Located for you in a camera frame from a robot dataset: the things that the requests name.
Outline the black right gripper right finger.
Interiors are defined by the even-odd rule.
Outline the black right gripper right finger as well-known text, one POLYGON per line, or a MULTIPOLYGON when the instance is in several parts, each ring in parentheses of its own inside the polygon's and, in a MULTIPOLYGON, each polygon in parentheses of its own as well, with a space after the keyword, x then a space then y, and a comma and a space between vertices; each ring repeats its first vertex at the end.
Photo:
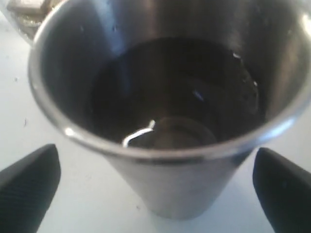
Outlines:
POLYGON ((311 231, 311 174, 269 148, 259 148, 253 186, 276 233, 311 231))

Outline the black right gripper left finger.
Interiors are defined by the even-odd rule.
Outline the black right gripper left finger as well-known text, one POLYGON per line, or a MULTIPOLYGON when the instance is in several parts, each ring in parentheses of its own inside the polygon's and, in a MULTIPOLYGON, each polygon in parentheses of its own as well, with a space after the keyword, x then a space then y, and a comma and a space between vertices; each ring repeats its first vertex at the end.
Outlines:
POLYGON ((44 145, 0 172, 0 231, 35 233, 61 178, 54 144, 44 145))

